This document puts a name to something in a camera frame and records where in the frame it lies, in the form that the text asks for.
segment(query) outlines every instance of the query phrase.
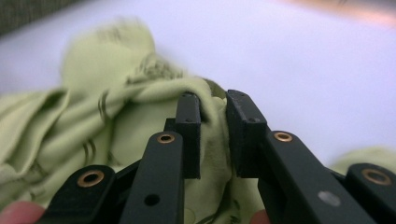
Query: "gray dot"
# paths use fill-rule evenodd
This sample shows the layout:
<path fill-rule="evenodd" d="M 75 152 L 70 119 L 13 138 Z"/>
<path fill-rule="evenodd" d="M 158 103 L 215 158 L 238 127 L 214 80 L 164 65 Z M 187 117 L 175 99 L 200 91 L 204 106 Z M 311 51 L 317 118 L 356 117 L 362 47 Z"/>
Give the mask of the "gray dot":
<path fill-rule="evenodd" d="M 333 207 L 338 207 L 338 206 L 341 205 L 341 200 L 340 200 L 340 198 L 339 198 L 337 195 L 335 195 L 335 194 L 333 194 L 333 193 L 331 193 L 331 192 L 329 192 L 329 191 L 325 191 L 325 190 L 320 191 L 320 192 L 318 193 L 318 197 L 319 197 L 324 203 L 326 203 L 326 204 L 328 204 L 328 205 L 331 205 L 331 206 L 333 206 Z"/>

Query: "green cloth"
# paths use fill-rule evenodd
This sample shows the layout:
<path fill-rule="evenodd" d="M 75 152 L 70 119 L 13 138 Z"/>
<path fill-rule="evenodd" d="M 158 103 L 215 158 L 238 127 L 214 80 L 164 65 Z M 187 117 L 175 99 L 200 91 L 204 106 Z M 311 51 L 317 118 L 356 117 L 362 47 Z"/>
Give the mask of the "green cloth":
<path fill-rule="evenodd" d="M 263 209 L 257 180 L 233 175 L 224 91 L 157 56 L 148 29 L 122 21 L 78 38 L 57 90 L 0 98 L 0 208 L 48 205 L 77 169 L 115 171 L 141 159 L 149 137 L 176 115 L 177 98 L 202 104 L 200 180 L 185 181 L 185 223 L 248 223 Z"/>

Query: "white surface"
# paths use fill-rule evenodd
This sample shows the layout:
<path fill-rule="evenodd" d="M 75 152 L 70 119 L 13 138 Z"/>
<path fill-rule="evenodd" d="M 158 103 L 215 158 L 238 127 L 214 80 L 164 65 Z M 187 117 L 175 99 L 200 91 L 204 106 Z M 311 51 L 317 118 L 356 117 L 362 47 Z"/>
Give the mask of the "white surface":
<path fill-rule="evenodd" d="M 138 17 L 161 55 L 249 94 L 325 164 L 396 148 L 396 30 L 268 1 L 88 1 L 0 39 L 0 93 L 59 85 L 77 34 Z"/>

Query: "finger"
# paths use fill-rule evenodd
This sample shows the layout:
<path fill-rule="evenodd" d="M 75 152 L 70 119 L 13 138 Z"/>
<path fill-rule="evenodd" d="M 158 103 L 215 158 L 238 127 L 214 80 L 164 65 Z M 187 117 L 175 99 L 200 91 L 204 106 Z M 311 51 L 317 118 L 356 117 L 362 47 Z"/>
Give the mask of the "finger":
<path fill-rule="evenodd" d="M 30 202 L 15 202 L 7 206 L 0 214 L 0 224 L 35 223 L 44 214 L 45 209 Z"/>
<path fill-rule="evenodd" d="M 265 210 L 261 210 L 253 215 L 250 224 L 271 224 L 271 222 Z"/>

